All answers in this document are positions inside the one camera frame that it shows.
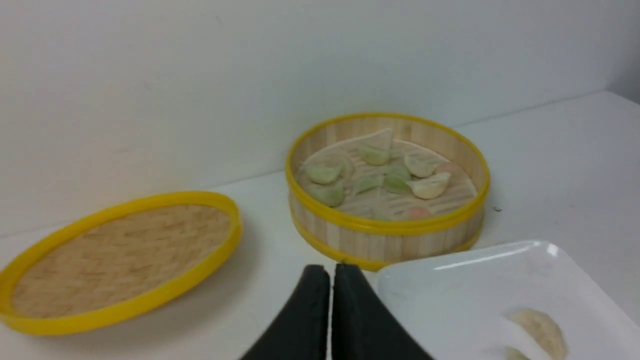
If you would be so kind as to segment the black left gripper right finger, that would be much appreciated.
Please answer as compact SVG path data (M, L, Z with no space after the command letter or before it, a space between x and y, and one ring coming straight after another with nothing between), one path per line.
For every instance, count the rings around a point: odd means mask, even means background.
M374 292L357 265L334 269L331 319L334 360L431 360Z

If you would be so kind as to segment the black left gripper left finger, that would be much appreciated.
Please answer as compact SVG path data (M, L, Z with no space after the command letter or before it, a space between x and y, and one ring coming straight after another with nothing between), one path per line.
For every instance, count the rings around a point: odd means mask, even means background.
M330 289L324 267L306 265L289 299L243 360L326 359Z

